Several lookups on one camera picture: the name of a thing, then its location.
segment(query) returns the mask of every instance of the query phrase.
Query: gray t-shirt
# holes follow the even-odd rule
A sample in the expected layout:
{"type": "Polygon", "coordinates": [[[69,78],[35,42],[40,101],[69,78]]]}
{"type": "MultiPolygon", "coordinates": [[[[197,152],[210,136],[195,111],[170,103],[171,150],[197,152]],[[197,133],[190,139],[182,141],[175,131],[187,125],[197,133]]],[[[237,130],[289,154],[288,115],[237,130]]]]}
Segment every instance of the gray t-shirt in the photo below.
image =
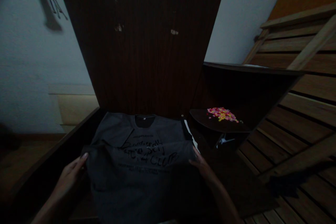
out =
{"type": "Polygon", "coordinates": [[[107,113],[84,152],[101,223],[159,223],[196,211],[200,177],[181,121],[107,113]]]}

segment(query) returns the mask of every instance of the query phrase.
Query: wooden wardrobe door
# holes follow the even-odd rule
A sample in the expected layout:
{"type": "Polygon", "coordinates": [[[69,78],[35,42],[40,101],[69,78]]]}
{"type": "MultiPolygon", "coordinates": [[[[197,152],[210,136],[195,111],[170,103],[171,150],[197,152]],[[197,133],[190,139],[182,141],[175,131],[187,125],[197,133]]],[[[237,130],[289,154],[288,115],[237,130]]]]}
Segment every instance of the wooden wardrobe door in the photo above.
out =
{"type": "Polygon", "coordinates": [[[64,0],[100,106],[186,115],[221,0],[64,0]]]}

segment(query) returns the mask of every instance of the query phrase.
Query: colorful confetti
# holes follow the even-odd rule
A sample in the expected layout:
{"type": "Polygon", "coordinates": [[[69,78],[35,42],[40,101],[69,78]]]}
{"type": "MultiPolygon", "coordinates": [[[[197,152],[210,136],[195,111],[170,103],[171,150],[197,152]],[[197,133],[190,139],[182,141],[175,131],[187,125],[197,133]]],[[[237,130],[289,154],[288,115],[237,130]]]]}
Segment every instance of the colorful confetti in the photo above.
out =
{"type": "Polygon", "coordinates": [[[218,117],[219,121],[222,120],[229,120],[229,121],[235,121],[236,123],[239,123],[239,121],[236,119],[235,115],[230,112],[230,110],[227,110],[223,107],[215,107],[215,108],[208,108],[208,112],[213,114],[213,117],[218,117]]]}

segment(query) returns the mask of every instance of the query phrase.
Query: wooden shelf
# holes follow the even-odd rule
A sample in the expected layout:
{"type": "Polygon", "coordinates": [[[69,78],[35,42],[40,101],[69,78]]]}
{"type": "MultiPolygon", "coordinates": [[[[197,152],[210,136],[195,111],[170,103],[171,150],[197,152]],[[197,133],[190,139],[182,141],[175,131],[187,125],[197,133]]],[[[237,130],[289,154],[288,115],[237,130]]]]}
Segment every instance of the wooden shelf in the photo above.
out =
{"type": "Polygon", "coordinates": [[[302,76],[303,71],[287,70],[281,68],[268,68],[268,67],[257,67],[250,65],[240,65],[240,64],[220,64],[204,62],[203,65],[208,67],[220,68],[225,70],[239,71],[239,72],[250,72],[257,74],[272,74],[272,75],[290,75],[290,76],[302,76]]]}
{"type": "Polygon", "coordinates": [[[208,113],[206,109],[191,109],[191,116],[203,126],[222,133],[249,133],[252,130],[243,123],[235,121],[223,120],[219,121],[218,118],[208,113]]]}

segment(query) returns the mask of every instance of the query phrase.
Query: light blue wall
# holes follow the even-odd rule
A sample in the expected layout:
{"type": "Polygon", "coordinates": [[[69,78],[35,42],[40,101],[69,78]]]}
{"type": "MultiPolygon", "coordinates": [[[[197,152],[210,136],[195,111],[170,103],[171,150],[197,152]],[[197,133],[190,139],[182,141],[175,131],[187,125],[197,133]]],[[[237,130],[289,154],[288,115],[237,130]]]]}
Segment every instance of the light blue wall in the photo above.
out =
{"type": "Polygon", "coordinates": [[[15,132],[63,132],[47,84],[91,85],[70,20],[55,17],[62,31],[45,26],[40,0],[0,0],[0,122],[15,132]]]}
{"type": "Polygon", "coordinates": [[[277,0],[222,0],[212,31],[207,62],[241,64],[259,35],[259,26],[277,0]]]}

